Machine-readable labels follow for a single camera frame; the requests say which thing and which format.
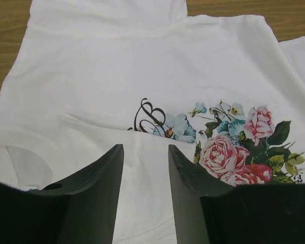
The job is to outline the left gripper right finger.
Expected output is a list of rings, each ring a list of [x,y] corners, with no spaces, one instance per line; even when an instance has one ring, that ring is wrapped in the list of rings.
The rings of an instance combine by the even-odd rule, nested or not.
[[[168,147],[169,178],[178,243],[223,243],[209,200],[233,186],[191,162],[175,145]]]

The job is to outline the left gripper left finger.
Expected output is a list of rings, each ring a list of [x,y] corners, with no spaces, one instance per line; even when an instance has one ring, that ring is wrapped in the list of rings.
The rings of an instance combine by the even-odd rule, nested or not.
[[[72,175],[32,190],[31,194],[58,204],[46,215],[46,227],[37,243],[112,243],[124,147],[113,146],[95,162]]]

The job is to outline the white floral t shirt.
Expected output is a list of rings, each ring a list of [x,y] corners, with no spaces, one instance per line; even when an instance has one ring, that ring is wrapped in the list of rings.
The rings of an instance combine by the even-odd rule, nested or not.
[[[0,91],[0,183],[125,149],[114,243],[178,243],[168,146],[231,186],[305,183],[305,37],[186,1],[33,1]]]

